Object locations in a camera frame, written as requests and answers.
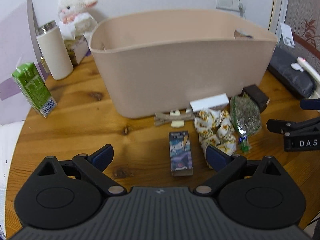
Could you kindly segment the tissue box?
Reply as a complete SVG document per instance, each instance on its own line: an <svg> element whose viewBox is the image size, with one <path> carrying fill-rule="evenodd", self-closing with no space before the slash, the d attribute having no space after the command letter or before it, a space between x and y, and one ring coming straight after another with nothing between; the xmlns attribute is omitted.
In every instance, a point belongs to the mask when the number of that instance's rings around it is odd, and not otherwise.
<svg viewBox="0 0 320 240"><path fill-rule="evenodd" d="M79 65L89 51L85 37L77 36L75 40L64 40L64 43L72 65Z"/></svg>

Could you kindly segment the cream thermos bottle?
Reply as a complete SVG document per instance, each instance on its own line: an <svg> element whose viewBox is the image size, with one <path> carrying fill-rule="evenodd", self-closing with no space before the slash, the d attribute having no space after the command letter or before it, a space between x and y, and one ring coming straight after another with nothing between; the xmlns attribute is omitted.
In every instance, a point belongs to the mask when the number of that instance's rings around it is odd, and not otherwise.
<svg viewBox="0 0 320 240"><path fill-rule="evenodd" d="M38 27L36 39L53 78L62 80L71 74L74 68L55 21Z"/></svg>

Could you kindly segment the blue cartoon card box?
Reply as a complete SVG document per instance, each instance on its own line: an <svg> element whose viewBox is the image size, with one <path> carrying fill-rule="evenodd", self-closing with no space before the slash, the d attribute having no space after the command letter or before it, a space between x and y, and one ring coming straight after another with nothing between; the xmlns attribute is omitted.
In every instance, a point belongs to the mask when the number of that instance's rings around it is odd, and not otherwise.
<svg viewBox="0 0 320 240"><path fill-rule="evenodd" d="M192 176L193 162L188 131L169 133L169 152L172 176Z"/></svg>

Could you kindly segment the white wall switch socket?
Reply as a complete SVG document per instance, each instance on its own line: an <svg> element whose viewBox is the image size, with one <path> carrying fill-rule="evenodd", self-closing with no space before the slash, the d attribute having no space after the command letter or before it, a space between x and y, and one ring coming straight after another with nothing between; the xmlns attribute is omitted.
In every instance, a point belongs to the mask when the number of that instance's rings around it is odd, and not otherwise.
<svg viewBox="0 0 320 240"><path fill-rule="evenodd" d="M246 0L216 0L216 8L244 12L246 10Z"/></svg>

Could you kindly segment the yellow floral scrunchie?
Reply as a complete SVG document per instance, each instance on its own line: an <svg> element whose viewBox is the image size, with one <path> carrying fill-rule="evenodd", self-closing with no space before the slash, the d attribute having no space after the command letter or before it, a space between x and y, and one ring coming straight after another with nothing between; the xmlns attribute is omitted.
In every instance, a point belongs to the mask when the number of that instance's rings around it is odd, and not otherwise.
<svg viewBox="0 0 320 240"><path fill-rule="evenodd" d="M203 109L194 119L194 127L199 135L199 142L204 152L208 146L214 146L227 155L236 152L235 129L231 123L231 117L227 110L215 111Z"/></svg>

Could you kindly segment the white plush sheep toy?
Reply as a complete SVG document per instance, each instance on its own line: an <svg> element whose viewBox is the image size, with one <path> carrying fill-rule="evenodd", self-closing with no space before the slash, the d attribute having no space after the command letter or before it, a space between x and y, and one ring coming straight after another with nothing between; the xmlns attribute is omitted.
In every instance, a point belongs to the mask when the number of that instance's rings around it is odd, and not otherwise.
<svg viewBox="0 0 320 240"><path fill-rule="evenodd" d="M58 0L58 26L64 40L75 40L84 36L90 40L92 32L98 25L89 10L98 0Z"/></svg>

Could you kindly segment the small black box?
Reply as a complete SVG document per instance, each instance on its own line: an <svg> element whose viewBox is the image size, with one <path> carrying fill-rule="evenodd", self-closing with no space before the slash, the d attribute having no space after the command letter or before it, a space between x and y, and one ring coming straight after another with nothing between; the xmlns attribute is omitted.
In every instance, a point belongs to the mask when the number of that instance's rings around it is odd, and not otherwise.
<svg viewBox="0 0 320 240"><path fill-rule="evenodd" d="M244 87L240 94L242 97L249 97L259 107L262 113L268 106L270 98L257 85Z"/></svg>

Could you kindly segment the white phone stand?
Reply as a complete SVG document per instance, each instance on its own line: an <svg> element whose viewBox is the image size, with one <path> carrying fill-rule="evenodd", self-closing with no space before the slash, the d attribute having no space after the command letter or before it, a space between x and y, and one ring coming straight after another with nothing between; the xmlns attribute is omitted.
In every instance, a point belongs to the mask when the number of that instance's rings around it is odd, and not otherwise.
<svg viewBox="0 0 320 240"><path fill-rule="evenodd" d="M280 28L281 28L283 43L290 48L294 48L295 42L293 39L293 33L291 30L291 27L285 23L281 23Z"/></svg>

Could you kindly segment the white rectangular box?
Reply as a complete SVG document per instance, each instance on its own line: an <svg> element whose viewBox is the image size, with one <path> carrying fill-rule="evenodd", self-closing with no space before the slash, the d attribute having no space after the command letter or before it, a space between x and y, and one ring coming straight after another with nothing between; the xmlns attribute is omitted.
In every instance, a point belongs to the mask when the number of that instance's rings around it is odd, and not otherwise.
<svg viewBox="0 0 320 240"><path fill-rule="evenodd" d="M223 110L228 104L229 98L225 93L190 102L191 109L194 113L203 109Z"/></svg>

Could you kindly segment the green drink carton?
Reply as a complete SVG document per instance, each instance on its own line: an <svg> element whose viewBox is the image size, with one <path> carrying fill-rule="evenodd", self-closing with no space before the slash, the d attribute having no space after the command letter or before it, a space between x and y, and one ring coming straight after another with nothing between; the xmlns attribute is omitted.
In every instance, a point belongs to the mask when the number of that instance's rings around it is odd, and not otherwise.
<svg viewBox="0 0 320 240"><path fill-rule="evenodd" d="M12 77L33 109L43 117L57 106L34 63L17 66Z"/></svg>

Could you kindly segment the beige plastic storage bin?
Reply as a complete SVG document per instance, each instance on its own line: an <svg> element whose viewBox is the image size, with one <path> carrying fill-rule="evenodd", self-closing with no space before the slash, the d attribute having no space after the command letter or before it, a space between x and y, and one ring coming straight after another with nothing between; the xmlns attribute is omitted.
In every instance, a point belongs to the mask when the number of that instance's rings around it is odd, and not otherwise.
<svg viewBox="0 0 320 240"><path fill-rule="evenodd" d="M117 112L142 118L259 84L278 39L217 10L156 10L101 21L89 48Z"/></svg>

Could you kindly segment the wooden hair clip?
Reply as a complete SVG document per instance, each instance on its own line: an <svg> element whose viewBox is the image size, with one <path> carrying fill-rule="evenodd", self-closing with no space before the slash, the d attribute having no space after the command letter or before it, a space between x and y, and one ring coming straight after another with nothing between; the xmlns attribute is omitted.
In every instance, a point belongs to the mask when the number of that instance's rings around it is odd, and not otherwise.
<svg viewBox="0 0 320 240"><path fill-rule="evenodd" d="M193 112L181 113L179 110L167 113L156 113L154 117L154 125L161 126L164 124L171 124L172 128L181 128L186 121L191 121L195 118Z"/></svg>

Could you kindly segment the lilac headboard panel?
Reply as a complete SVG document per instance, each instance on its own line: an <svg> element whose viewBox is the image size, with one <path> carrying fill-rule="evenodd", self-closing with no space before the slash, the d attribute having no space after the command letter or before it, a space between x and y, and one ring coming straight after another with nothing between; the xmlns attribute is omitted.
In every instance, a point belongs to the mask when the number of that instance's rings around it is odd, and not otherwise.
<svg viewBox="0 0 320 240"><path fill-rule="evenodd" d="M1 124L26 119L31 105L26 100L12 73L22 63L33 62L40 77L48 77L41 63L41 51L36 39L36 24L31 0L27 0L1 20Z"/></svg>

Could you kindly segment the dark grey fabric pouch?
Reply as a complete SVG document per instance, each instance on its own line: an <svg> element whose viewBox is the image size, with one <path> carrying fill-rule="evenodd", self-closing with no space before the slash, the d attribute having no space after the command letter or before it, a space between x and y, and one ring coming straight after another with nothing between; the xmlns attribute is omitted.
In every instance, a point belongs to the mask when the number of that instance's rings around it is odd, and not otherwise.
<svg viewBox="0 0 320 240"><path fill-rule="evenodd" d="M267 70L298 100L310 98L316 89L314 79L307 73L294 70L296 57L276 47Z"/></svg>

